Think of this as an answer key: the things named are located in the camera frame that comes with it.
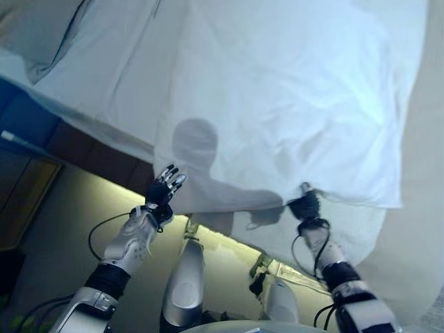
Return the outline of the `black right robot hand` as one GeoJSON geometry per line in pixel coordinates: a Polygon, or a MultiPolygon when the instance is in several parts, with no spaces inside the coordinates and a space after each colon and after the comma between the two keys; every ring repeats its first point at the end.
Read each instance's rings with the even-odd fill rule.
{"type": "Polygon", "coordinates": [[[321,204],[316,191],[308,182],[302,183],[300,189],[302,196],[290,201],[287,207],[299,221],[317,219],[320,216],[321,204]]]}

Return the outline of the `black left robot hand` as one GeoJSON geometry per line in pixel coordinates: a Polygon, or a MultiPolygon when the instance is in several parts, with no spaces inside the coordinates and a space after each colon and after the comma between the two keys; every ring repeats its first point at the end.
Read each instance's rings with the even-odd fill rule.
{"type": "Polygon", "coordinates": [[[145,206],[158,232],[171,221],[173,210],[170,201],[187,179],[174,164],[168,165],[148,188],[145,206]]]}

